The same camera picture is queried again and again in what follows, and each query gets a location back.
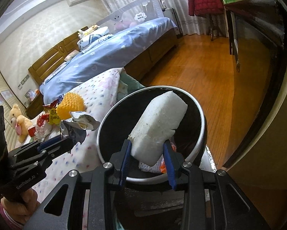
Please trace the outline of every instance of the trash can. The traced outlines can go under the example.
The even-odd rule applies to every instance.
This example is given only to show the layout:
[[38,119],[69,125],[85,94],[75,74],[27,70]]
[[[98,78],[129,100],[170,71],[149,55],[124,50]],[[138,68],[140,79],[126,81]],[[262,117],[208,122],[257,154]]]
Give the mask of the trash can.
[[[188,105],[186,114],[174,134],[177,152],[186,161],[200,165],[207,139],[207,123],[199,102],[188,92],[172,86],[152,86],[133,92],[115,104],[99,127],[97,148],[101,161],[108,162],[113,153],[121,150],[151,100],[173,91]],[[131,157],[126,187],[141,191],[170,190],[167,174],[143,172],[138,161]]]

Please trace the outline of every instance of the blue blanket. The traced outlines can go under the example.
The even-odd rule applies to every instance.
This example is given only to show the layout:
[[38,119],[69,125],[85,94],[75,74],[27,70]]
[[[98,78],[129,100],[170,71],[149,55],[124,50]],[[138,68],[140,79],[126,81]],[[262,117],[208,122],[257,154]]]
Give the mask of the blue blanket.
[[176,27],[169,18],[157,18],[125,29],[53,72],[40,86],[44,104],[114,67],[124,67],[164,33]]

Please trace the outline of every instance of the wooden floor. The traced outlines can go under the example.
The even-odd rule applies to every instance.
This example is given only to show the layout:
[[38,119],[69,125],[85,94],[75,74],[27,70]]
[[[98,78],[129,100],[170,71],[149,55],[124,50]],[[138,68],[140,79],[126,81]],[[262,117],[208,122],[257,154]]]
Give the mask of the wooden floor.
[[230,135],[234,73],[228,38],[187,35],[141,80],[145,86],[171,85],[191,93],[207,119],[207,145],[216,165]]

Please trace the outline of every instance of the metal bolt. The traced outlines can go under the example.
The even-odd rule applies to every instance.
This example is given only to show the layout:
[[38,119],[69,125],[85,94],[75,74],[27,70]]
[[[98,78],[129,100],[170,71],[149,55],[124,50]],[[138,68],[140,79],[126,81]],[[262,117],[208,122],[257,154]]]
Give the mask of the metal bolt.
[[226,175],[226,172],[224,170],[217,170],[217,174],[219,176],[225,176]]
[[190,168],[192,166],[192,163],[191,162],[183,162],[183,166],[185,168]]
[[112,167],[112,164],[111,163],[104,163],[103,164],[103,168],[106,168],[106,169],[109,169]]
[[78,172],[76,171],[76,170],[71,170],[70,172],[69,172],[69,176],[71,176],[71,177],[74,177],[74,176],[76,176],[78,174]]

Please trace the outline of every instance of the red puffer jacket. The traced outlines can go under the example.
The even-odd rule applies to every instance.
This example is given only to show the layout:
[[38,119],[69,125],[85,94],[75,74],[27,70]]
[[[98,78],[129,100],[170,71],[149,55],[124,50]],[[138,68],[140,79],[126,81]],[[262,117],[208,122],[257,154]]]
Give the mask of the red puffer jacket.
[[222,14],[223,10],[221,0],[188,0],[188,13],[190,16]]

